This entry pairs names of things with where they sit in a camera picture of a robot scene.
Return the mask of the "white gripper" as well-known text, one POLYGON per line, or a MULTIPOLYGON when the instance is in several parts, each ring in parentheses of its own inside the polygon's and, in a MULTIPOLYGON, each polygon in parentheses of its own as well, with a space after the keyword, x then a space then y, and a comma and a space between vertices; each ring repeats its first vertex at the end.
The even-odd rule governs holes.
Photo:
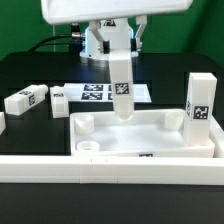
POLYGON ((146 15, 185 11, 192 3, 193 0, 41 0, 41 9, 43 18, 51 25, 90 21, 87 46, 92 55, 97 55, 110 53, 110 42, 99 32, 99 20, 137 16, 138 29, 131 39, 131 51, 140 51, 146 15))

